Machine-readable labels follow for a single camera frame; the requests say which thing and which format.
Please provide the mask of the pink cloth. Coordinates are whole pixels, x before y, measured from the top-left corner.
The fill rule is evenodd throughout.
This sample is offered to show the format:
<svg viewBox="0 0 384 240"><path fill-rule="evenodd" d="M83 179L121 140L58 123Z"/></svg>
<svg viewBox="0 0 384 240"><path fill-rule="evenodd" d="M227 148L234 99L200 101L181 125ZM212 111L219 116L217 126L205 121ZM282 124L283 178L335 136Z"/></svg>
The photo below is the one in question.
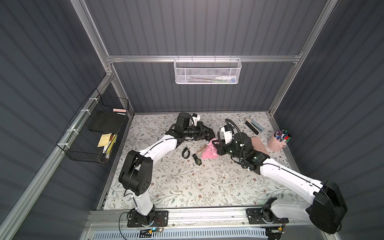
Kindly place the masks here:
<svg viewBox="0 0 384 240"><path fill-rule="evenodd" d="M213 141L216 141L216 138L213 138L207 145L202 154L202 160L206 159L217 159L220 155L217 152L217 148L214 146Z"/></svg>

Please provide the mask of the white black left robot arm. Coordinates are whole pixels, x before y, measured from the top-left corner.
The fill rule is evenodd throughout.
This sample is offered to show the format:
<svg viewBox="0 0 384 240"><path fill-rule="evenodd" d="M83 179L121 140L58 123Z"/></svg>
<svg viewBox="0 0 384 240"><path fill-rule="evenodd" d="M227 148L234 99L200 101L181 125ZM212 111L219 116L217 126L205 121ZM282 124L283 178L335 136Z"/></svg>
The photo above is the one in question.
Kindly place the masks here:
<svg viewBox="0 0 384 240"><path fill-rule="evenodd" d="M126 193L132 196L135 203L133 212L141 224L148 226L155 217L155 206L148 191L154 164L183 142L215 138L214 131L206 127L200 118L197 114L180 113L177 122L156 143L138 152L128 152L118 180Z"/></svg>

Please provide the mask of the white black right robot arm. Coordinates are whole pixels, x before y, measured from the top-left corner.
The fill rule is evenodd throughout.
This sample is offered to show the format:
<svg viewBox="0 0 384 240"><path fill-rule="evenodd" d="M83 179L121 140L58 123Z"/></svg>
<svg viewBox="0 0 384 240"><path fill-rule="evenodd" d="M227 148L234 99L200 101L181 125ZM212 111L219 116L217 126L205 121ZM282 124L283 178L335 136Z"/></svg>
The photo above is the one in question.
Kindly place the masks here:
<svg viewBox="0 0 384 240"><path fill-rule="evenodd" d="M242 168L270 178L302 198L302 201L281 201L278 197L270 197L259 213L265 223L297 219L311 222L328 234L341 230L348 207L336 183L323 183L279 164L268 154L256 150L245 133L234 134L229 143L216 139L212 144L218 155L229 155Z"/></svg>

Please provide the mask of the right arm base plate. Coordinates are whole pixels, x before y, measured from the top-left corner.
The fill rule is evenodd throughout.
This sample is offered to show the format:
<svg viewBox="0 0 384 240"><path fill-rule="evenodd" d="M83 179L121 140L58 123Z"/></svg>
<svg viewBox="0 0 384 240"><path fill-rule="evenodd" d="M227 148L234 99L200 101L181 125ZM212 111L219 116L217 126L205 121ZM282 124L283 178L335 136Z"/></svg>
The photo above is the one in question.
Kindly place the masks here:
<svg viewBox="0 0 384 240"><path fill-rule="evenodd" d="M250 225L256 224L282 224L289 223L288 218L278 218L271 210L263 210L262 208L248 208L246 215Z"/></svg>

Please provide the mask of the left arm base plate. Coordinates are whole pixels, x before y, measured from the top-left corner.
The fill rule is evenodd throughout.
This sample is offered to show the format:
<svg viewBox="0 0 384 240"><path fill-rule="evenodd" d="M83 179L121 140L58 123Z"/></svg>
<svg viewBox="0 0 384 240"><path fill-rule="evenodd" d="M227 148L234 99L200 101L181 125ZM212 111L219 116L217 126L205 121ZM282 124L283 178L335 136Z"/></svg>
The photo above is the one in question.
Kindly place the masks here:
<svg viewBox="0 0 384 240"><path fill-rule="evenodd" d="M153 210L147 216L139 214L135 209L129 211L127 215L127 227L167 227L169 211Z"/></svg>

